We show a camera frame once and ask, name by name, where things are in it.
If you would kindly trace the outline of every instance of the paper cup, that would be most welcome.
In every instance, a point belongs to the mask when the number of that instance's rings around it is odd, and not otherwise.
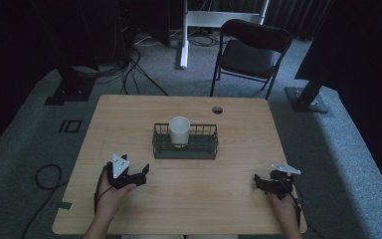
[[[176,147],[184,147],[190,135],[190,120],[185,117],[176,117],[169,122],[170,141]]]

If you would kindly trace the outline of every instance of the table top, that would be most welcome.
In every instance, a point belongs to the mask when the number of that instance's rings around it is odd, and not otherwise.
[[[213,107],[223,112],[216,115]],[[218,128],[215,159],[155,159],[154,124],[183,116]],[[108,234],[277,234],[282,230],[254,174],[269,179],[286,161],[264,99],[102,96],[96,106],[53,230],[83,234],[94,217],[101,169],[127,154],[129,174],[149,163],[147,183],[129,193]],[[301,231],[306,224],[301,217]]]

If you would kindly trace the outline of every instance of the black curtain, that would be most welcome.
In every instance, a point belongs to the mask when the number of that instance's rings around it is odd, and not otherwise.
[[[334,0],[295,78],[338,91],[382,173],[382,0]]]

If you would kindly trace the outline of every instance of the black chair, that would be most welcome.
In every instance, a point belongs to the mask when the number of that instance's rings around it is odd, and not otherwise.
[[[223,51],[224,35],[232,39]],[[264,83],[270,83],[269,98],[282,58],[292,43],[292,35],[281,28],[250,23],[239,19],[227,21],[221,27],[219,52],[213,75],[210,97],[221,74]]]

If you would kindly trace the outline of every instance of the wire basket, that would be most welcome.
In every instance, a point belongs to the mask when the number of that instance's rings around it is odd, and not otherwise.
[[[154,124],[154,158],[215,159],[218,144],[215,124],[191,124],[187,144],[170,141],[169,123]]]

